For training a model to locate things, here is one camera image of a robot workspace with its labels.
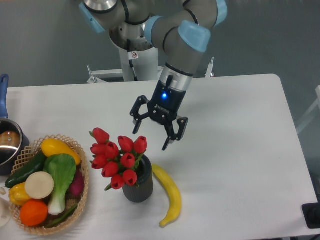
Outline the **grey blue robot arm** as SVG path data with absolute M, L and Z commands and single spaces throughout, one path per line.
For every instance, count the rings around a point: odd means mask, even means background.
M 228 15 L 224 0 L 184 0 L 183 9 L 169 17 L 151 13 L 149 0 L 83 0 L 79 8 L 92 29 L 108 31 L 114 45 L 124 52 L 123 74 L 130 81 L 155 78 L 142 54 L 161 50 L 167 55 L 151 99 L 139 96 L 130 115 L 134 131 L 149 118 L 164 126 L 166 145 L 183 138 L 188 118 L 178 115 L 203 54 L 211 29 Z

